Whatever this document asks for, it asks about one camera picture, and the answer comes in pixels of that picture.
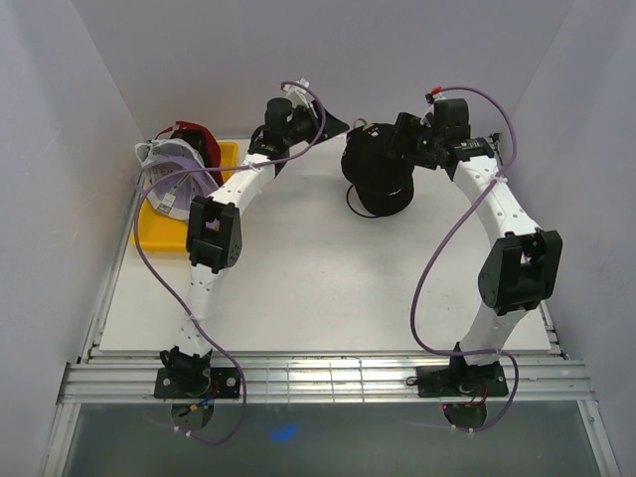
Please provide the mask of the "black NY baseball cap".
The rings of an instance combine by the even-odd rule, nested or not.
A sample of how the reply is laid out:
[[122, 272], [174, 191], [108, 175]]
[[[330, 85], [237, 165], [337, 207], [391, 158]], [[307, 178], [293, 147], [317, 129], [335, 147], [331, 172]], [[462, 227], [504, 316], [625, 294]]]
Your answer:
[[394, 133], [392, 124], [369, 123], [346, 135], [342, 173], [355, 189], [364, 209], [373, 217], [400, 213], [414, 196], [414, 166], [389, 156]]

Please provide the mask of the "purple LA baseball cap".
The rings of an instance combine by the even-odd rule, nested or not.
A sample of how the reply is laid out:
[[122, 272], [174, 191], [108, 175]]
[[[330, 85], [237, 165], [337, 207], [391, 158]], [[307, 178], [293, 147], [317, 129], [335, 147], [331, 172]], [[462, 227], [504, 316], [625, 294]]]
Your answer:
[[190, 205], [197, 196], [215, 192], [220, 183], [210, 172], [181, 174], [186, 169], [200, 169], [199, 160], [185, 156], [148, 156], [140, 161], [145, 186], [155, 184], [147, 196], [152, 208], [170, 219], [187, 222]]

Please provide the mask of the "tan R baseball cap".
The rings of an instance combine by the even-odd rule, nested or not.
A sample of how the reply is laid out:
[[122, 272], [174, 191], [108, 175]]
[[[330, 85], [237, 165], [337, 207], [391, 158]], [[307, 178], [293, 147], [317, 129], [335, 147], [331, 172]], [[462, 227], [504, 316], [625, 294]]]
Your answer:
[[358, 118], [356, 118], [353, 121], [352, 128], [353, 129], [360, 128], [360, 127], [366, 128], [366, 127], [370, 126], [371, 124], [372, 124], [371, 121], [369, 121], [369, 120], [367, 120], [367, 119], [365, 119], [363, 117], [358, 117]]

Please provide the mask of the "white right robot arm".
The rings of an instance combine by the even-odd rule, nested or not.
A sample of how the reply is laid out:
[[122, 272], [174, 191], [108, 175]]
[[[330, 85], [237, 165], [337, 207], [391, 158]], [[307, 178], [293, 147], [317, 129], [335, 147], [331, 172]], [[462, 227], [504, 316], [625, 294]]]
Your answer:
[[485, 386], [503, 396], [501, 352], [516, 326], [553, 295], [562, 239], [523, 210], [490, 142], [471, 135], [467, 102], [430, 100], [425, 117], [398, 115], [391, 150], [415, 166], [444, 170], [468, 199], [491, 249], [478, 273], [481, 304], [469, 331], [448, 352], [447, 366], [418, 369], [409, 384], [425, 396], [471, 395]]

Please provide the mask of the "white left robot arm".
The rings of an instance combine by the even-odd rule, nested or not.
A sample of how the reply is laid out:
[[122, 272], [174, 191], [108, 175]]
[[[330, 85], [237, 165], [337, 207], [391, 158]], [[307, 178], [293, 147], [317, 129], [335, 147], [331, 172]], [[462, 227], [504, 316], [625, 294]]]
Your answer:
[[348, 131], [349, 125], [323, 109], [317, 100], [304, 103], [278, 97], [266, 105], [264, 123], [254, 131], [243, 164], [216, 192], [193, 199], [188, 221], [190, 286], [185, 319], [174, 347], [160, 353], [167, 378], [189, 397], [210, 387], [214, 345], [202, 322], [242, 249], [240, 215], [261, 189], [284, 167], [290, 149], [302, 142], [317, 145]]

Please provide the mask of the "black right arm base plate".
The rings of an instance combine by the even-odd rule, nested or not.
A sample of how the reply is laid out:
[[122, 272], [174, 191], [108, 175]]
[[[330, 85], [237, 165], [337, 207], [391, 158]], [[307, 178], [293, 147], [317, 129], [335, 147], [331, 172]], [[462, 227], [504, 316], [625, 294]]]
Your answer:
[[405, 384], [417, 388], [420, 398], [489, 397], [502, 398], [509, 394], [503, 368], [499, 363], [488, 366], [469, 366], [466, 371], [447, 367], [417, 367], [415, 375]]

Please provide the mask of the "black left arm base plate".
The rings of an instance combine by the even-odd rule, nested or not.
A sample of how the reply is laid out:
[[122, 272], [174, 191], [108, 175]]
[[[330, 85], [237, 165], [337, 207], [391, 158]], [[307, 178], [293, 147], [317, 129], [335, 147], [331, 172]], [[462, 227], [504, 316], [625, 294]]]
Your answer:
[[236, 368], [209, 368], [196, 378], [179, 376], [162, 368], [158, 371], [153, 396], [164, 399], [238, 398], [241, 379]]

